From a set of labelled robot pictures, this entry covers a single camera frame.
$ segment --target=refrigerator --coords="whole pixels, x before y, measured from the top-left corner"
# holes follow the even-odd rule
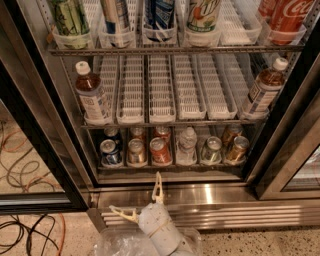
[[[100,1],[83,2],[90,37],[85,49],[75,50],[65,47],[57,35],[47,1],[0,1],[1,72],[6,81],[0,92],[2,109],[6,111],[1,113],[9,113],[25,134],[32,133],[27,137],[49,167],[49,157],[54,159],[49,169],[62,188],[54,193],[18,193],[10,195],[12,198],[4,193],[2,197],[10,198],[10,202],[1,201],[1,209],[7,213],[87,211],[99,231],[132,228],[135,224],[111,212],[109,206],[141,210],[152,202],[156,173],[160,172],[164,203],[178,227],[320,223],[319,1],[304,20],[301,39],[293,44],[266,43],[261,39],[265,24],[252,21],[249,30],[255,32],[255,39],[249,34],[243,39],[243,31],[237,38],[245,41],[228,39],[221,22],[219,43],[210,41],[209,47],[191,47],[181,21],[184,1],[176,2],[175,36],[164,44],[155,44],[143,26],[143,1],[129,0],[134,40],[127,48],[112,47],[112,36],[103,27]],[[246,6],[257,10],[259,4],[225,2],[231,3],[242,18],[255,17],[239,13]],[[289,61],[279,97],[258,119],[243,117],[241,99],[248,93],[248,86],[279,55]],[[106,125],[90,125],[84,117],[75,91],[75,64],[79,61],[87,61],[107,88],[110,112]],[[181,93],[190,82],[187,91],[196,98],[196,106],[193,99],[188,101]],[[129,87],[134,92],[128,96]],[[158,96],[166,95],[165,101],[155,97],[157,90],[161,91]],[[219,110],[223,98],[227,111]],[[24,127],[27,122],[19,120],[27,117],[31,123]],[[250,142],[245,158],[236,165],[224,161],[204,165],[204,141],[210,136],[221,138],[231,124],[240,124]],[[172,163],[167,166],[154,164],[150,153],[149,142],[156,126],[171,131]],[[183,166],[177,163],[176,141],[188,126],[196,131],[198,143],[194,162]],[[128,164],[132,127],[146,131],[147,160],[143,167]],[[106,128],[118,128],[122,134],[120,167],[101,162],[100,144]],[[39,144],[36,137],[47,146]],[[59,197],[65,199],[64,203],[57,200]],[[25,207],[29,199],[46,207]]]

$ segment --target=soda can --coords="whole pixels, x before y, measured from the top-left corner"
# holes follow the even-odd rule
[[[215,29],[221,0],[190,0],[186,8],[187,29],[207,33]]]
[[[131,127],[130,137],[131,139],[140,139],[146,143],[146,131],[143,127]]]
[[[276,0],[261,0],[258,11],[265,20],[270,20],[276,3]]]
[[[146,161],[146,151],[142,140],[130,140],[128,144],[128,161],[132,164],[141,164]]]
[[[169,148],[164,139],[152,139],[150,142],[150,151],[154,162],[159,164],[168,164],[171,162]]]
[[[123,140],[119,128],[104,129],[104,138],[105,140],[113,140],[120,151],[123,149]]]
[[[62,36],[80,36],[89,33],[89,24],[81,0],[49,1],[55,24]],[[70,49],[83,49],[87,42],[79,39],[79,44],[65,45]]]
[[[304,18],[307,16],[315,0],[279,0],[270,19],[270,29],[284,32],[277,33],[277,38],[271,40],[276,45],[290,44],[296,37]]]
[[[170,144],[170,128],[165,126],[156,126],[153,130],[153,137],[160,137],[164,139],[167,144]]]
[[[102,159],[108,165],[117,165],[122,162],[120,150],[113,140],[104,140],[100,144]]]
[[[228,147],[235,137],[240,136],[243,132],[241,124],[229,124],[225,127],[221,141],[225,147]]]
[[[145,28],[154,30],[146,36],[155,42],[165,42],[172,36],[165,30],[174,28],[175,0],[145,0]]]
[[[209,137],[201,149],[201,159],[210,162],[216,162],[219,158],[221,159],[221,146],[222,142],[218,137]]]
[[[126,0],[100,0],[107,32],[118,35],[110,37],[111,45],[117,48],[127,47],[131,40],[125,40],[121,34],[130,32],[128,5]]]
[[[226,154],[226,159],[232,162],[241,161],[249,148],[249,140],[243,136],[235,137],[232,147]]]

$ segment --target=white bottle cap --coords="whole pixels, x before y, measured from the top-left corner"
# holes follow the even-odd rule
[[[277,58],[273,62],[273,68],[279,71],[285,70],[288,66],[288,61],[285,58]]]
[[[79,75],[87,75],[90,73],[91,69],[88,62],[80,61],[76,64],[76,70]]]
[[[188,135],[188,136],[192,136],[193,134],[194,134],[193,128],[192,128],[192,127],[188,127],[188,128],[187,128],[187,135]]]

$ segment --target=floor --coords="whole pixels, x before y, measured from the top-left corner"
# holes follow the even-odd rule
[[[61,219],[55,217],[50,237],[59,243],[61,238]],[[63,214],[66,223],[66,235],[61,256],[100,256],[96,255],[95,246],[99,240],[99,233],[92,225],[86,213]],[[39,216],[22,215],[20,221],[31,227]],[[0,216],[0,225],[12,220],[10,216]],[[45,219],[37,225],[36,230],[48,233],[52,220]],[[10,244],[16,240],[18,229],[15,226],[0,229],[0,244]],[[26,237],[4,255],[24,256],[26,253]],[[241,230],[210,230],[201,231],[203,256],[319,256],[320,255],[320,226],[289,227],[268,229]],[[41,255],[45,239],[38,234],[32,235],[31,255]],[[56,255],[57,249],[51,242],[47,243],[43,255]]]

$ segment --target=green can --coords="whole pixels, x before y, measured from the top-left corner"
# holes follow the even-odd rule
[[[88,20],[81,0],[51,0],[51,11],[59,34],[80,36],[90,32]],[[81,38],[70,45],[70,49],[83,49],[87,42]]]

